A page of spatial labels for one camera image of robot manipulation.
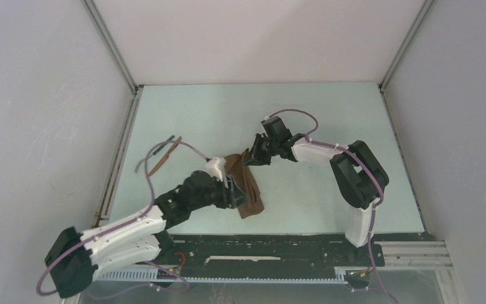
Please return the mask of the brown cloth napkin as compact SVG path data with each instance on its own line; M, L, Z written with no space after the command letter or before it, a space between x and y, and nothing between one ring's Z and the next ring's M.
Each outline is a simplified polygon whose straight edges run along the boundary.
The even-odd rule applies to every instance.
M251 169L243 164L244 157L248 154L249 149L245 149L241 154L231 154L224 157L226 173L233 176L236 184L248 197L248 202L238 207L241 219L258 215L265 209L256 179Z

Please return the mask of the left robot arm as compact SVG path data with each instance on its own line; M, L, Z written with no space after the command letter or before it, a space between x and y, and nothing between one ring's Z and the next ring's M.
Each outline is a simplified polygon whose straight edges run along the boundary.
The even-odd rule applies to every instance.
M218 180L197 170L136 213L95 229L61 231L44 259L46 274L55 293L69 298L113 270L153 260L168 263L175 255L169 229L188 220L195 210L237 209L248 200L231 175Z

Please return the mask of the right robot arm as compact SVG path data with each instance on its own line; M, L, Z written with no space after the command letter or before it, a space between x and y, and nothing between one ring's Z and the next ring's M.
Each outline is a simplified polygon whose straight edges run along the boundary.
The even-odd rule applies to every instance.
M357 140L349 145L329 144L307 134L292 134L279 117L261 122L264 132L256 134L243 163L269 165L274 156L292 162L308 162L331 167L339 191L349 204L343 247L346 262L358 265L368 256L366 244L374 235L377 208L383 203L387 175L368 145Z

